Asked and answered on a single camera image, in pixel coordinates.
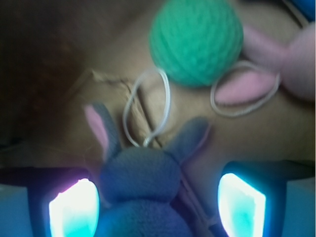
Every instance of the green yarn ball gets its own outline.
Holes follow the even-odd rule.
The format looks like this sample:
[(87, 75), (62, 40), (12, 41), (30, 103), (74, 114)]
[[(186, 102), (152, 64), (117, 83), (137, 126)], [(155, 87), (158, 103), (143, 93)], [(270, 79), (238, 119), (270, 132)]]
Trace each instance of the green yarn ball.
[(242, 42), (241, 22), (225, 0), (169, 0), (149, 36), (156, 66), (191, 87), (219, 79), (237, 60)]

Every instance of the plush toy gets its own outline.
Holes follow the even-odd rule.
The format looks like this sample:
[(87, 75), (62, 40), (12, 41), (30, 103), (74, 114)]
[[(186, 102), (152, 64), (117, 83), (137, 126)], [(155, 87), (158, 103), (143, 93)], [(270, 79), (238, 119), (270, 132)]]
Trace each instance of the plush toy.
[(209, 86), (238, 59), (242, 25), (226, 0), (169, 0), (149, 37), (157, 67), (184, 86)]
[(303, 29), (289, 44), (281, 45), (250, 26), (244, 26), (242, 52), (262, 68), (246, 70), (220, 86), (219, 104), (233, 105), (265, 96), (280, 78), (281, 85), (296, 97), (315, 101), (315, 23)]
[(169, 203), (180, 185), (180, 165), (206, 140), (210, 124), (196, 118), (163, 148), (121, 149), (118, 131), (103, 104), (85, 108), (104, 149), (101, 192), (112, 206), (100, 215), (96, 236), (190, 237), (186, 222)]

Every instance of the white string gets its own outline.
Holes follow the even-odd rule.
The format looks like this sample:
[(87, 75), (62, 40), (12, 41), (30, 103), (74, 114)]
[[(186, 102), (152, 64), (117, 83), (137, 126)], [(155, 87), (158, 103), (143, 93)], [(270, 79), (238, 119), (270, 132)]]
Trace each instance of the white string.
[(135, 146), (135, 147), (140, 147), (140, 145), (131, 137), (129, 131), (128, 131), (128, 127), (127, 127), (127, 118), (128, 118), (128, 113), (130, 111), (130, 108), (132, 106), (132, 103), (134, 101), (135, 95), (137, 93), (137, 90), (140, 86), (140, 84), (143, 82), (143, 80), (145, 78), (147, 78), (149, 75), (153, 74), (153, 73), (159, 73), (162, 80), (163, 80), (163, 84), (164, 84), (164, 90), (165, 90), (165, 107), (164, 107), (164, 111), (163, 111), (163, 117), (161, 120), (161, 123), (159, 124), (159, 126), (153, 131), (151, 132), (144, 140), (143, 146), (147, 147), (151, 141), (158, 136), (159, 134), (161, 134), (161, 132), (163, 131), (167, 120), (169, 118), (169, 113), (170, 113), (170, 107), (171, 107), (171, 92), (170, 92), (170, 86), (169, 86), (169, 81), (168, 81), (168, 77), (165, 73), (164, 70), (159, 69), (159, 68), (152, 68), (152, 69), (148, 69), (145, 72), (143, 72), (139, 78), (136, 80), (135, 85), (132, 89), (131, 95), (129, 100), (127, 101), (127, 104), (124, 108), (123, 111), (123, 128), (124, 128), (124, 132), (128, 138), (128, 140)]
[[(251, 62), (248, 62), (248, 61), (245, 61), (245, 60), (237, 62), (231, 68), (231, 70), (234, 70), (234, 69), (237, 69), (237, 68), (240, 68), (240, 67), (249, 67), (249, 68), (252, 68), (254, 70), (262, 71), (262, 72), (266, 72), (267, 71), (264, 68), (258, 67), (256, 65), (252, 64)], [(263, 97), (262, 99), (260, 99), (256, 103), (246, 107), (245, 109), (240, 110), (240, 111), (235, 111), (235, 112), (222, 111), (222, 110), (220, 110), (217, 107), (217, 105), (215, 103), (215, 90), (216, 90), (217, 84), (218, 84), (218, 81), (214, 85), (212, 85), (212, 88), (211, 88), (211, 95), (210, 95), (210, 97), (211, 97), (211, 107), (219, 115), (222, 115), (222, 116), (225, 116), (225, 117), (230, 117), (230, 118), (236, 118), (236, 117), (239, 117), (239, 116), (246, 115), (246, 114), (258, 109), (259, 107), (261, 107), (262, 105), (267, 103), (276, 94), (276, 92), (278, 90), (278, 87), (280, 85), (280, 73), (278, 73), (276, 75), (275, 85), (272, 88), (272, 90), (265, 97)]]

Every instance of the blue light panel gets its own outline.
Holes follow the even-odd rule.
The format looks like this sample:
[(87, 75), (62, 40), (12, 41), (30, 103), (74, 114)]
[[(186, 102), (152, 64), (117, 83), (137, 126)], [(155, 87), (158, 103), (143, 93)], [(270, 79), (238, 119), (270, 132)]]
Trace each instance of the blue light panel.
[(99, 217), (99, 194), (81, 179), (49, 203), (52, 237), (92, 237)]
[(233, 173), (223, 175), (219, 182), (218, 207), (230, 237), (263, 235), (266, 196)]

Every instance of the crocheted bunny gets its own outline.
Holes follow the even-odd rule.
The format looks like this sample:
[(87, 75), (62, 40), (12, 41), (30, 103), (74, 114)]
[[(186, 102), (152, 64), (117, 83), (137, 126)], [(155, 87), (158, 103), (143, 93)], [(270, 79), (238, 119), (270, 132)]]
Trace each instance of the crocheted bunny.
[(234, 105), (263, 97), (279, 73), (281, 85), (296, 97), (315, 101), (315, 23), (304, 28), (289, 45), (281, 45), (250, 26), (243, 27), (242, 53), (265, 72), (250, 70), (220, 86), (219, 104)]
[(191, 230), (169, 203), (180, 185), (180, 165), (206, 140), (207, 119), (195, 118), (163, 148), (122, 150), (118, 131), (103, 104), (85, 108), (90, 127), (107, 161), (101, 171), (101, 192), (111, 204), (100, 215), (96, 236), (190, 237)]

